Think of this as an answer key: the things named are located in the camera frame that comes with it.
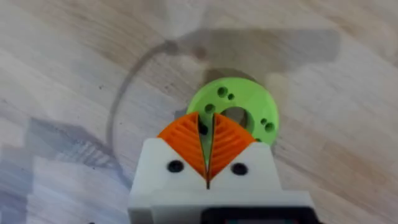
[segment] wood grain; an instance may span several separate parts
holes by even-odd
[[[1,223],[127,223],[145,138],[205,83],[264,85],[283,188],[398,223],[398,2],[0,1]]]

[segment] black component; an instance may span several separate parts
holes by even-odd
[[[181,172],[184,169],[184,164],[181,161],[174,160],[167,164],[167,169],[170,172]]]
[[[228,221],[289,220],[296,224],[320,224],[310,207],[230,207],[208,208],[202,212],[201,224],[225,224]]]
[[[238,162],[231,166],[231,171],[236,175],[246,175],[249,169],[245,164]]]
[[[200,120],[198,120],[198,129],[199,129],[199,133],[202,135],[207,135],[207,132],[209,131],[209,129],[207,128],[206,125],[203,124],[203,122]]]

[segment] green ring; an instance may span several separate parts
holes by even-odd
[[[215,107],[209,113],[206,105]],[[278,109],[274,99],[261,85],[245,78],[220,78],[202,87],[193,96],[187,114],[199,112],[208,134],[202,136],[202,148],[208,161],[213,133],[213,113],[221,113],[232,107],[241,107],[248,114],[246,130],[262,142],[271,145],[279,129]]]

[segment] green 3d printed disc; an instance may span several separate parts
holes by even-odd
[[[278,132],[279,118],[274,99],[261,85],[244,78],[220,78],[201,88],[192,98],[187,114],[199,112],[206,130],[201,135],[203,154],[208,161],[213,135],[213,113],[228,108],[246,111],[246,130],[258,141],[271,145]]]

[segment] hole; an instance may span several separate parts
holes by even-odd
[[[267,120],[266,120],[265,118],[262,118],[262,119],[261,119],[261,124],[262,124],[262,125],[266,125],[266,124],[267,124]]]
[[[223,112],[221,112],[221,114],[226,116],[227,118],[234,120],[243,128],[246,128],[248,126],[248,112],[241,107],[234,106],[227,108]]]
[[[209,131],[207,126],[205,124],[203,124],[203,122],[201,121],[200,117],[199,117],[199,122],[198,122],[198,130],[199,130],[199,133],[202,135],[207,135],[207,132]]]
[[[206,113],[214,113],[215,109],[216,109],[216,107],[214,105],[212,105],[211,103],[209,103],[205,106]]]
[[[229,95],[228,95],[228,99],[229,100],[233,100],[235,98],[235,96],[232,94],[232,93],[230,93]]]
[[[235,175],[246,175],[248,172],[248,167],[245,164],[238,162],[231,166],[231,171]]]
[[[274,130],[274,124],[272,124],[272,123],[268,123],[267,125],[266,125],[266,132],[271,132],[271,131],[273,131]]]
[[[228,93],[228,89],[225,87],[220,87],[217,90],[217,94],[219,97],[225,97],[227,93]]]
[[[184,169],[184,164],[181,161],[173,160],[167,164],[167,169],[172,173],[178,173]]]

